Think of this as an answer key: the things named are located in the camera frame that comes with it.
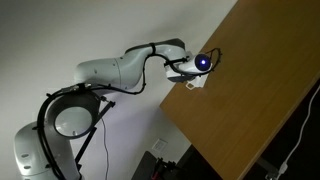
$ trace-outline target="wooden table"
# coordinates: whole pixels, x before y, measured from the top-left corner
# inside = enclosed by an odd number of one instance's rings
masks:
[[[203,89],[161,104],[223,179],[241,179],[320,72],[319,0],[239,0],[203,47],[222,63]]]

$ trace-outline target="wooden tabletop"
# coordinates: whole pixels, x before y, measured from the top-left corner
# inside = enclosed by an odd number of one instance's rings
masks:
[[[239,0],[203,47],[223,52],[205,87],[177,84],[162,102],[223,179],[244,177],[319,78],[319,7]]]

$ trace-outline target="robotic arm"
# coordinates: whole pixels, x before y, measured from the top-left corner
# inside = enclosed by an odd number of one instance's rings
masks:
[[[139,94],[145,86],[144,66],[149,57],[165,60],[167,78],[173,82],[191,81],[211,72],[216,64],[205,54],[192,56],[180,39],[150,43],[128,49],[122,57],[98,59],[79,64],[76,85],[63,88],[43,103],[37,122],[23,127],[15,136],[16,162],[23,180],[80,180],[70,139],[90,133],[108,106],[99,112],[103,100],[98,90]],[[137,85],[138,92],[127,91]]]

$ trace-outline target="white wall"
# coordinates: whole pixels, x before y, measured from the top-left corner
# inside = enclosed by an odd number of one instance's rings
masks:
[[[15,133],[35,121],[45,98],[72,84],[83,61],[121,56],[134,45],[181,38],[197,53],[236,0],[0,1],[0,172],[19,179]],[[113,94],[104,117],[110,155],[109,180],[130,179],[144,151],[158,138],[168,142],[165,160],[178,161],[190,143],[158,108],[172,88],[162,61],[150,59],[143,94]],[[105,173],[102,124],[82,163],[86,179]],[[77,152],[83,139],[73,142]]]

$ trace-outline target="white cord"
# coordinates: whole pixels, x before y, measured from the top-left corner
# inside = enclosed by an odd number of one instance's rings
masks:
[[[303,135],[303,130],[304,130],[304,127],[305,125],[307,124],[308,120],[309,120],[309,117],[310,117],[310,114],[311,114],[311,106],[312,106],[312,102],[313,102],[313,99],[316,97],[316,95],[318,94],[318,91],[320,90],[320,85],[318,87],[318,89],[316,90],[316,92],[312,95],[311,99],[310,99],[310,102],[309,102],[309,105],[308,105],[308,115],[306,117],[306,119],[304,120],[302,126],[301,126],[301,129],[300,129],[300,135],[299,135],[299,140],[297,142],[297,144],[294,146],[294,148],[291,150],[291,152],[289,153],[288,157],[286,158],[286,160],[284,160],[284,162],[282,163],[282,165],[280,166],[280,169],[279,169],[279,174],[276,178],[276,180],[278,180],[280,178],[280,176],[282,174],[284,174],[286,172],[286,170],[288,169],[288,160],[290,159],[291,155],[295,152],[295,150],[298,148],[300,142],[301,142],[301,139],[302,139],[302,135]]]
[[[104,120],[103,118],[101,118],[102,120],[102,123],[103,123],[103,144],[104,144],[104,149],[106,150],[106,154],[107,154],[107,170],[106,170],[106,177],[105,177],[105,180],[108,179],[108,172],[109,172],[109,151],[108,151],[108,148],[107,148],[107,143],[106,143],[106,133],[107,133],[107,128],[106,128],[106,124],[104,123]]]

